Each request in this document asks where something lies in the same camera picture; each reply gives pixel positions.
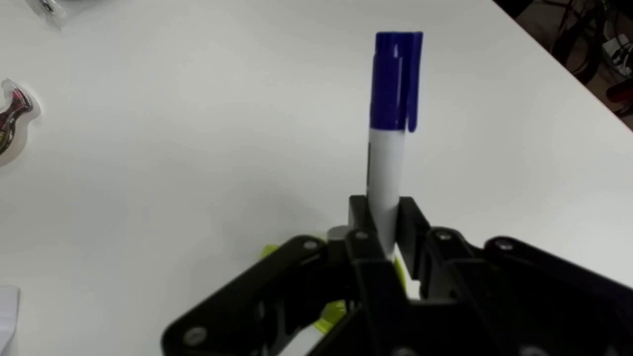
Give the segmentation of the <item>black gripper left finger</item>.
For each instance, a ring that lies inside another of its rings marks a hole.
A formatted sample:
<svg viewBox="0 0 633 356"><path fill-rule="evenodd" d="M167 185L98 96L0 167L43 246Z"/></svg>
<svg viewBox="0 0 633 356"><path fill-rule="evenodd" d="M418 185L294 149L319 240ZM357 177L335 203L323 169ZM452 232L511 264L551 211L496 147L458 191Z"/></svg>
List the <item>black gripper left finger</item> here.
<svg viewBox="0 0 633 356"><path fill-rule="evenodd" d="M280 356L327 306L343 315L308 356L377 356L379 306L395 288L365 197L347 201L349 230L333 240L296 236L171 321L161 356Z"/></svg>

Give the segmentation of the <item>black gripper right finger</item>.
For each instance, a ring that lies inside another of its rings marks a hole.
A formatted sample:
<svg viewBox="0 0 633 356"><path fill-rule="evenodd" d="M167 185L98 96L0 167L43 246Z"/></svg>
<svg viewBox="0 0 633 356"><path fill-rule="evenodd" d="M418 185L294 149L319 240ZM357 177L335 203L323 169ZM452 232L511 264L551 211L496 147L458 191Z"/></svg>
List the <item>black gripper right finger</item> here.
<svg viewBox="0 0 633 356"><path fill-rule="evenodd" d="M509 236L476 248L397 205L395 242L422 302L464 308L490 356L633 356L633 290Z"/></svg>

